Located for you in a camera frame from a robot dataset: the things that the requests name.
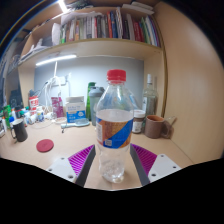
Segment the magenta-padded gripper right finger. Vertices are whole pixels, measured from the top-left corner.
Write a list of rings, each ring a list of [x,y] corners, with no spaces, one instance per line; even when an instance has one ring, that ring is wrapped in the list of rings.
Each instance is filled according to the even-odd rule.
[[[130,145],[130,155],[143,186],[180,170],[180,167],[165,154],[156,155],[135,144]]]

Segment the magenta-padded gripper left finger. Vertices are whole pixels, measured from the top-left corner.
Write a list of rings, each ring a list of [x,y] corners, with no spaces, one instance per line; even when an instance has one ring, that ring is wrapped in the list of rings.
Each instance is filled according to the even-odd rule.
[[[47,171],[83,187],[95,155],[95,146],[91,145],[68,158],[59,158]]]

